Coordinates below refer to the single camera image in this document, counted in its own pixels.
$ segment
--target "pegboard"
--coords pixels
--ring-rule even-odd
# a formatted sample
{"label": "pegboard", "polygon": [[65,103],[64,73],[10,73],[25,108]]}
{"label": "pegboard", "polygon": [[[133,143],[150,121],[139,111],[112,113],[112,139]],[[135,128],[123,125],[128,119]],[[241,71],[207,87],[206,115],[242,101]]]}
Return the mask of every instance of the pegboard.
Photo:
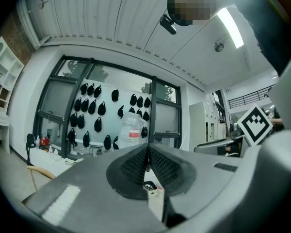
{"label": "pegboard", "polygon": [[[151,105],[149,106],[149,108],[145,108],[144,103],[143,103],[143,107],[140,108],[140,110],[142,111],[142,115],[144,115],[145,111],[147,111],[151,118],[152,96],[150,94],[141,93],[141,92],[128,90],[128,89],[121,89],[111,84],[106,84],[106,83],[86,80],[86,79],[83,80],[81,85],[85,83],[88,83],[88,87],[92,83],[94,83],[95,89],[101,85],[101,94],[99,95],[98,98],[96,98],[96,109],[95,109],[94,114],[90,115],[88,111],[82,112],[81,110],[77,112],[78,117],[82,114],[84,115],[85,126],[83,129],[79,129],[78,126],[74,127],[74,131],[76,133],[76,139],[81,140],[83,142],[83,136],[88,131],[91,142],[97,142],[97,143],[103,144],[105,137],[109,134],[111,137],[111,145],[113,149],[113,141],[120,134],[120,129],[121,129],[121,118],[117,115],[118,109],[122,105],[124,105],[123,113],[128,112],[131,107],[134,108],[135,112],[137,112],[137,110],[139,109],[137,104],[135,104],[135,106],[131,106],[129,103],[132,94],[135,94],[137,99],[141,96],[144,99],[144,103],[145,103],[146,98],[149,98],[151,100]],[[111,93],[116,89],[119,91],[118,101],[113,102]],[[87,95],[87,92],[86,92],[84,95],[81,95],[81,91],[78,90],[78,93],[75,97],[75,101],[79,97],[81,97],[82,102],[85,99],[89,99],[88,107],[91,104],[91,102],[95,99],[94,94],[89,96]],[[103,116],[100,116],[97,111],[98,111],[98,107],[102,104],[102,102],[105,102],[106,113]],[[74,113],[75,113],[75,110],[74,108],[72,108],[70,115]],[[98,117],[101,117],[101,122],[102,122],[102,129],[100,132],[96,132],[94,129],[94,123],[98,119]],[[149,131],[149,125],[150,125],[150,119],[146,124],[146,128],[148,131]],[[71,130],[71,124],[69,122],[68,132],[70,130]],[[141,138],[141,135],[140,135],[140,143],[147,143],[147,139],[148,139],[148,136],[146,138]]]}

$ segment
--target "fluorescent light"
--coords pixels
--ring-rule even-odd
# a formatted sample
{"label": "fluorescent light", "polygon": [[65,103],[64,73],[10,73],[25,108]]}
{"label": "fluorescent light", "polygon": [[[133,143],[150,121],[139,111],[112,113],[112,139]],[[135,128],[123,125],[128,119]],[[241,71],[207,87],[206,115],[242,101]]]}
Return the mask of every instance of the fluorescent light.
{"label": "fluorescent light", "polygon": [[233,17],[231,16],[227,8],[221,9],[218,12],[218,17],[221,19],[230,36],[232,37],[236,48],[240,48],[243,45],[243,39]]}

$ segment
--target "white ceiling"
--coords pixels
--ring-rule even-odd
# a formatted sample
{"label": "white ceiling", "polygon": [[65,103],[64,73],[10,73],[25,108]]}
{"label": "white ceiling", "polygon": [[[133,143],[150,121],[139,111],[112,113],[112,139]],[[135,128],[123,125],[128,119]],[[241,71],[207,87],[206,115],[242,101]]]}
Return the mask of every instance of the white ceiling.
{"label": "white ceiling", "polygon": [[[88,37],[130,46],[160,58],[168,68],[182,70],[206,90],[240,83],[271,69],[256,46],[253,31],[236,8],[229,8],[244,46],[236,49],[219,17],[198,25],[180,27],[171,35],[158,22],[166,0],[26,0],[32,24],[40,39]],[[224,50],[214,43],[224,40]]]}

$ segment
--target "wooden chair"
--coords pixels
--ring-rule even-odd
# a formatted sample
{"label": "wooden chair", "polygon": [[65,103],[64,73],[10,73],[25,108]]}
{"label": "wooden chair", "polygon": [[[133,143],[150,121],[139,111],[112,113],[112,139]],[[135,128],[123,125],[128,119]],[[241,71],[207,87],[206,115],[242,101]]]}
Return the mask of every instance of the wooden chair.
{"label": "wooden chair", "polygon": [[[35,182],[34,182],[34,178],[33,178],[33,175],[32,175],[32,171],[33,171],[33,170],[36,171],[36,172],[38,172],[38,173],[41,173],[42,175],[44,175],[45,177],[47,177],[47,178],[49,178],[49,179],[51,179],[51,180],[53,180],[53,179],[56,178],[56,176],[55,176],[54,174],[52,174],[50,171],[47,171],[46,169],[41,168],[41,167],[37,167],[37,166],[27,166],[27,169],[29,169],[29,171],[30,171],[30,176],[31,176],[32,183],[33,183],[33,185],[34,185],[35,191],[37,191],[37,186],[36,186],[36,184],[35,184]],[[22,203],[23,203],[23,204],[26,204],[26,202],[28,201],[28,199],[29,199],[33,194],[35,194],[35,193],[32,193],[31,195],[29,195],[28,197],[26,197],[26,198],[22,201]]]}

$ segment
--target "window frame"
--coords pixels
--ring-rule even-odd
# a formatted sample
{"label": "window frame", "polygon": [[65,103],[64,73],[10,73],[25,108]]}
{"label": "window frame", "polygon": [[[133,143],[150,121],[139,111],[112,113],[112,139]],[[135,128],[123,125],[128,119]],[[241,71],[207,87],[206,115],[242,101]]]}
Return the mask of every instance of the window frame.
{"label": "window frame", "polygon": [[[68,60],[82,61],[82,62],[87,63],[86,67],[84,68],[84,70],[82,71],[82,73],[78,79],[57,76],[57,74],[59,73],[59,71],[60,71],[61,67],[63,66],[63,64],[65,63],[65,61],[68,61]],[[36,113],[35,113],[34,123],[33,123],[33,131],[32,132],[33,132],[33,135],[35,137],[37,137],[37,135],[41,134],[43,118],[49,119],[50,121],[53,121],[55,123],[62,124],[63,125],[62,150],[59,151],[59,154],[63,158],[68,157],[68,158],[74,159],[74,156],[71,156],[71,154],[70,154],[70,143],[66,137],[68,134],[69,118],[70,118],[70,115],[71,115],[71,112],[73,109],[75,97],[79,91],[81,83],[82,83],[83,79],[86,79],[88,77],[88,75],[90,74],[92,69],[95,68],[95,64],[113,67],[113,68],[116,68],[116,69],[119,69],[119,70],[122,70],[122,71],[125,71],[128,73],[132,73],[132,74],[150,79],[151,80],[150,95],[152,96],[152,102],[151,102],[150,125],[149,125],[149,131],[148,131],[148,143],[153,143],[155,137],[162,137],[162,138],[169,137],[169,138],[177,138],[177,140],[175,141],[175,146],[174,146],[175,148],[179,148],[181,146],[182,109],[181,109],[180,87],[177,87],[173,84],[165,82],[161,79],[158,79],[156,76],[151,76],[151,75],[145,74],[143,72],[130,69],[128,67],[120,66],[118,64],[100,61],[100,60],[96,60],[94,58],[88,59],[88,58],[79,58],[79,57],[65,56],[65,55],[63,55],[61,57],[61,59],[58,61],[58,63],[55,65],[53,71],[51,72],[51,74],[50,74],[50,76],[49,76],[49,78],[48,78],[47,82],[45,83],[44,88],[42,90],[42,93],[41,93],[41,96],[40,96],[40,99],[38,102],[38,106],[36,109]],[[41,110],[44,97],[46,95],[46,92],[49,88],[51,81],[59,81],[59,82],[74,84],[73,90],[71,92],[71,95],[70,95],[70,98],[69,98],[69,101],[68,101],[68,104],[67,104],[67,107],[65,110],[64,117],[56,116],[56,115],[53,115],[51,113],[48,113],[48,112]],[[156,84],[157,84],[157,82],[175,89],[175,91],[176,91],[176,103],[166,101],[163,99],[159,99],[156,97]],[[155,133],[156,103],[161,103],[161,104],[164,104],[167,106],[176,107],[178,109],[178,133]]]}

